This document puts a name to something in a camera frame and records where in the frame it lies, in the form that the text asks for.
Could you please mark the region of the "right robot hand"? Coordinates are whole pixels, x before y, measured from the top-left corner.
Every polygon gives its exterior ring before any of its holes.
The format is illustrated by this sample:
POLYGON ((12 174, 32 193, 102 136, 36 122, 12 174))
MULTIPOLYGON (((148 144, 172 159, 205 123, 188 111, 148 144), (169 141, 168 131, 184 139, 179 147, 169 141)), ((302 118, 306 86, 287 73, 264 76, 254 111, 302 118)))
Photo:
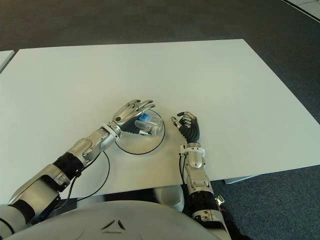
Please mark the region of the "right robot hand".
POLYGON ((197 117, 189 111, 179 112, 177 116, 180 117, 180 119, 178 120, 176 117, 172 116, 171 122, 185 138, 186 142, 188 144, 199 144, 200 128, 197 117))

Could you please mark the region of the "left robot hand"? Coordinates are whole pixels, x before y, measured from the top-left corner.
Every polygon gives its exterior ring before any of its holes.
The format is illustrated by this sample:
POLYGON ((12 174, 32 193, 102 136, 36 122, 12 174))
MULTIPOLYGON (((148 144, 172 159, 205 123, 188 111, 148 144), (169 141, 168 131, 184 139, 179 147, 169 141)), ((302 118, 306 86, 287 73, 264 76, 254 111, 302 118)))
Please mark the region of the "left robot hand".
POLYGON ((147 110, 156 106, 153 102, 153 100, 141 101, 139 99, 134 99, 120 108, 114 114, 112 121, 117 124, 122 132, 137 135, 148 135, 145 130, 138 128, 135 122, 147 110))

